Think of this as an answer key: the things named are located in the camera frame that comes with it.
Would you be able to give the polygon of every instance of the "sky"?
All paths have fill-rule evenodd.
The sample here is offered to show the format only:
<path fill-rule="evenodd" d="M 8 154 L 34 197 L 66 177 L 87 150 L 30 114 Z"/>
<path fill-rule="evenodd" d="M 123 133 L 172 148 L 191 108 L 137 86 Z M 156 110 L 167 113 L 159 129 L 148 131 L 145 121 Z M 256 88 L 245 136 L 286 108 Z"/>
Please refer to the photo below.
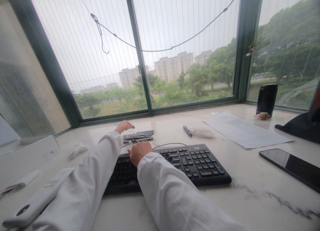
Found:
<path fill-rule="evenodd" d="M 143 50 L 162 50 L 184 42 L 208 25 L 232 0 L 133 0 Z M 259 25 L 299 0 L 262 0 Z M 102 28 L 105 54 L 93 13 L 99 22 L 135 45 L 126 0 L 32 0 L 70 89 L 116 82 L 118 72 L 137 66 L 134 48 Z M 161 57 L 186 51 L 194 57 L 226 46 L 237 35 L 240 0 L 192 40 L 169 51 L 143 52 L 145 65 L 154 69 Z"/>

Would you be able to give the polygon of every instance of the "white shirt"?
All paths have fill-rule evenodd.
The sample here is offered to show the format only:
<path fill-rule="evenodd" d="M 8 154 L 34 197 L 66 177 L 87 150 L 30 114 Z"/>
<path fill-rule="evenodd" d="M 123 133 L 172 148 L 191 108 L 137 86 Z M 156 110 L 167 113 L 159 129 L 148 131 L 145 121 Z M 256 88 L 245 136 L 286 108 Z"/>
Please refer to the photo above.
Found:
<path fill-rule="evenodd" d="M 89 231 L 121 149 L 121 135 L 105 135 L 75 167 L 33 228 Z M 149 153 L 140 161 L 138 181 L 159 230 L 248 230 L 158 153 Z"/>

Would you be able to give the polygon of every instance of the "black phone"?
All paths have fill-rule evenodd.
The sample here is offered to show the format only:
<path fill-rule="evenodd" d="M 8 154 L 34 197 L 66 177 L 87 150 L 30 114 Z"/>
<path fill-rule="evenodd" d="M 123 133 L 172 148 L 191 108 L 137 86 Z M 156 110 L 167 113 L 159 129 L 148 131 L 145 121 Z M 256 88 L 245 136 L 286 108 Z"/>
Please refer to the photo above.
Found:
<path fill-rule="evenodd" d="M 320 168 L 281 149 L 260 151 L 259 155 L 320 193 Z"/>

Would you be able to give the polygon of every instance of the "black keyboard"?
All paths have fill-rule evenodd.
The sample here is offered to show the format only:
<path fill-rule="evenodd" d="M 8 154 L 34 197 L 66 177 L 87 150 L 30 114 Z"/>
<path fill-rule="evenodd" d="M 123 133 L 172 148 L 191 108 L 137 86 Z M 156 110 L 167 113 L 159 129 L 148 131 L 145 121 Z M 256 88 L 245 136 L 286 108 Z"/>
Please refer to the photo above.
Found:
<path fill-rule="evenodd" d="M 196 187 L 231 183 L 231 177 L 205 144 L 153 150 L 184 172 Z M 137 168 L 120 154 L 104 195 L 140 192 Z"/>
<path fill-rule="evenodd" d="M 154 130 L 149 131 L 143 131 L 143 132 L 137 132 L 136 134 L 128 134 L 128 135 L 122 135 L 123 137 L 123 144 L 128 144 L 129 142 L 143 142 L 143 141 L 150 141 L 153 140 Z"/>

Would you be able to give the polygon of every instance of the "cardboard box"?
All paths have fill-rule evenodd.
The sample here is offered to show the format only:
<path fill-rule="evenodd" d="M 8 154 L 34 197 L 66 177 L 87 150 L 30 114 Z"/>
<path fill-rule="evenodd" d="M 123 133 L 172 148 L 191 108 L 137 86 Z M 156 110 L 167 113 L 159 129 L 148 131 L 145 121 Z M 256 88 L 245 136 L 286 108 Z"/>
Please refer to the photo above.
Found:
<path fill-rule="evenodd" d="M 52 135 L 18 139 L 1 146 L 0 190 L 20 180 L 59 152 L 60 147 Z"/>

